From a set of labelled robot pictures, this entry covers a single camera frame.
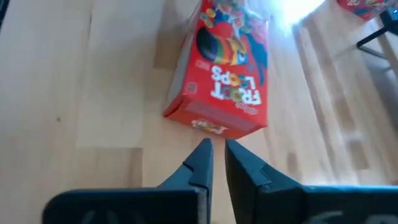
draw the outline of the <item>light wood grain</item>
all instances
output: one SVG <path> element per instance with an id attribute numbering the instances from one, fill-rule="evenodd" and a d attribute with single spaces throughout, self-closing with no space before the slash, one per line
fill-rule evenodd
<path id="1" fill-rule="evenodd" d="M 39 223 L 64 190 L 159 185 L 205 137 L 213 223 L 234 223 L 224 139 L 161 115 L 196 2 L 11 1 L 0 32 L 0 223 Z M 246 2 L 271 18 L 269 127 L 239 142 L 303 184 L 396 184 L 398 82 L 354 46 L 377 21 L 327 1 L 282 27 L 277 1 Z M 396 60 L 391 38 L 371 45 L 387 41 Z"/>

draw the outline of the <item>froot loops box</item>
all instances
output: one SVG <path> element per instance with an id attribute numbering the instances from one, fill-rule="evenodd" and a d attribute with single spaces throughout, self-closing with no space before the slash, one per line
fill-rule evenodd
<path id="1" fill-rule="evenodd" d="M 267 126 L 267 22 L 240 0 L 202 0 L 164 116 L 225 138 Z"/>
<path id="2" fill-rule="evenodd" d="M 365 21 L 378 16 L 397 2 L 398 0 L 337 0 L 342 8 L 351 11 Z"/>

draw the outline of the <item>wooden table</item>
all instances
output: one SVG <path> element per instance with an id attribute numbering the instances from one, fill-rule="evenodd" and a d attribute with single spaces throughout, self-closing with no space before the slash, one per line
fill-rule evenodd
<path id="1" fill-rule="evenodd" d="M 258 10 L 273 8 L 251 1 Z M 0 223 L 39 223 L 75 188 L 156 186 L 204 138 L 213 223 L 234 223 L 224 140 L 163 119 L 196 1 L 12 0 L 0 33 Z M 398 139 L 354 43 L 370 28 L 324 3 L 269 34 L 269 127 L 239 140 L 304 184 L 391 184 Z"/>

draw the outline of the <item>wooden surface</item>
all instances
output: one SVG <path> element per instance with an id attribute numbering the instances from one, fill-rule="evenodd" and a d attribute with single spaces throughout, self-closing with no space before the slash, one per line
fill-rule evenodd
<path id="1" fill-rule="evenodd" d="M 377 24 L 328 1 L 291 29 L 250 2 L 273 16 L 270 125 L 239 142 L 304 184 L 398 184 L 398 82 L 354 47 Z M 156 186 L 211 136 L 161 116 L 194 7 L 11 1 L 0 33 L 0 223 L 39 223 L 64 190 Z M 212 220 L 234 223 L 224 142 L 211 138 Z"/>

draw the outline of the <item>cereal box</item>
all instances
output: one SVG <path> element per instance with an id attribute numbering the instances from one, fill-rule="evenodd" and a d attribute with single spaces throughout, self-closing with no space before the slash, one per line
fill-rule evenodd
<path id="1" fill-rule="evenodd" d="M 225 138 L 267 126 L 267 22 L 240 0 L 193 13 L 164 116 Z"/>
<path id="2" fill-rule="evenodd" d="M 337 0 L 337 3 L 342 8 L 351 11 L 366 21 L 378 16 L 397 2 L 398 0 Z"/>

